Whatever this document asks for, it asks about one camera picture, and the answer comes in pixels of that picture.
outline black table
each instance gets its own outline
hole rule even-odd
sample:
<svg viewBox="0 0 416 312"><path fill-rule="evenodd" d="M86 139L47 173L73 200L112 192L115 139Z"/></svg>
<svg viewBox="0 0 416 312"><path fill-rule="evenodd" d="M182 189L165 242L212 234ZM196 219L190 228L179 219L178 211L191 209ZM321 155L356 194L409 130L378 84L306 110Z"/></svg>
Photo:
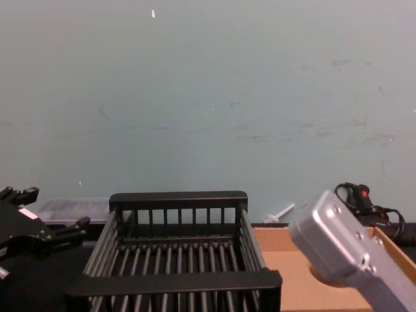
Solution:
<svg viewBox="0 0 416 312"><path fill-rule="evenodd" d="M402 248L416 262L416 248ZM80 247L37 260L18 256L1 262L13 277L0 282L2 312L63 312L63 288L80 274L92 247Z"/></svg>

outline teal wall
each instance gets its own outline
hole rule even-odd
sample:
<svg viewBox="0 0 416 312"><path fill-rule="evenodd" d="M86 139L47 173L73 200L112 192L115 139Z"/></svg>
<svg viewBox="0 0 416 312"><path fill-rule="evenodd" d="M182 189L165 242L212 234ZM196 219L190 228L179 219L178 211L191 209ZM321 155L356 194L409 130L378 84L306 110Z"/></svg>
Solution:
<svg viewBox="0 0 416 312"><path fill-rule="evenodd" d="M415 27L410 0L2 0L1 184L245 190L259 222L351 181L416 221Z"/></svg>

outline black equipment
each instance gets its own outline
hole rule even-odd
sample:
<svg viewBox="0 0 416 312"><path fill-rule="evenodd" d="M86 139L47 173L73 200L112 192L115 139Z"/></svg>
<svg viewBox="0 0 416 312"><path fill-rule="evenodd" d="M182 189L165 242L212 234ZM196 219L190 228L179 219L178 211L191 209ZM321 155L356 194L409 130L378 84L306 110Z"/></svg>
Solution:
<svg viewBox="0 0 416 312"><path fill-rule="evenodd" d="M12 187L0 191L0 261L19 254L45 257L83 243L90 219L84 217L72 226L52 230L21 206L34 203L38 194L36 187L23 192ZM0 268L0 280L8 277L8 272Z"/></svg>
<svg viewBox="0 0 416 312"><path fill-rule="evenodd" d="M340 189L346 190L346 199L342 199L339 195ZM379 227L390 239L402 246L414 246L416 244L416 233L412 230L406 231L406 222L400 211L373 205L370 200L370 188L368 186L345 182L338 184L334 193L364 226ZM395 213L398 216L397 225L390 222L388 213Z"/></svg>

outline white plastic piece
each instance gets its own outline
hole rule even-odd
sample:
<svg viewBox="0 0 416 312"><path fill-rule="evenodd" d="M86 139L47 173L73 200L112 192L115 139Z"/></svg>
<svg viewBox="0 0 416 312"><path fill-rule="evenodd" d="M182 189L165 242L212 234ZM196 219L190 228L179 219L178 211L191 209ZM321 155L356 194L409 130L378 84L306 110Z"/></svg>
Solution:
<svg viewBox="0 0 416 312"><path fill-rule="evenodd" d="M4 248L1 248L1 249L0 249L0 258L1 258L2 256L4 256L5 254L7 254L7 247L4 247Z"/></svg>
<svg viewBox="0 0 416 312"><path fill-rule="evenodd" d="M32 211L29 211L26 208L19 209L19 212L23 213L25 216L28 216L32 220L38 218L38 216L36 216Z"/></svg>
<svg viewBox="0 0 416 312"><path fill-rule="evenodd" d="M289 205L287 208L279 212L278 214L269 214L267 219L263 220L263 223L279 223L279 219L286 215L290 210L294 208L294 203Z"/></svg>

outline screw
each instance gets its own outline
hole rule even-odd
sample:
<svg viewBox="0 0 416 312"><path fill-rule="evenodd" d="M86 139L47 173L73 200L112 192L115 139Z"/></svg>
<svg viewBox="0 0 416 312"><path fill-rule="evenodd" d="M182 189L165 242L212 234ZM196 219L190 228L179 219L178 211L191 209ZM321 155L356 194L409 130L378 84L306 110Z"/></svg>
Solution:
<svg viewBox="0 0 416 312"><path fill-rule="evenodd" d="M378 245L383 246L383 241L379 237L376 237L375 241Z"/></svg>
<svg viewBox="0 0 416 312"><path fill-rule="evenodd" d="M342 212L341 208L338 207L338 206L333 206L332 210L333 210L333 212L337 213L338 215L340 215L341 212Z"/></svg>
<svg viewBox="0 0 416 312"><path fill-rule="evenodd" d="M364 239L364 235L363 235L363 234L361 234L360 232L356 232L356 237L357 237L359 240L363 240L363 239Z"/></svg>
<svg viewBox="0 0 416 312"><path fill-rule="evenodd" d="M375 274L376 273L376 267L374 265L369 265L369 271L371 274Z"/></svg>

